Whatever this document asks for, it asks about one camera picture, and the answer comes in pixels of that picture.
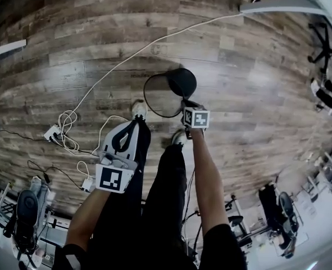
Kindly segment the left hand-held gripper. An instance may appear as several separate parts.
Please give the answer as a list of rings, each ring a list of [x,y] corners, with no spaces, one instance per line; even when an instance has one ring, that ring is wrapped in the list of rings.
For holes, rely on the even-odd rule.
[[[137,121],[122,123],[111,130],[104,139],[100,162],[95,166],[95,187],[99,190],[123,194],[138,163],[133,161],[138,144]]]

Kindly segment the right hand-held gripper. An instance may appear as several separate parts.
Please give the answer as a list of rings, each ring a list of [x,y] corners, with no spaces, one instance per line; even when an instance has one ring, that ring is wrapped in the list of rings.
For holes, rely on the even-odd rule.
[[[181,122],[185,128],[187,139],[192,139],[190,129],[200,129],[204,133],[209,127],[210,111],[206,110],[203,105],[183,99],[181,102],[181,113],[183,115]]]

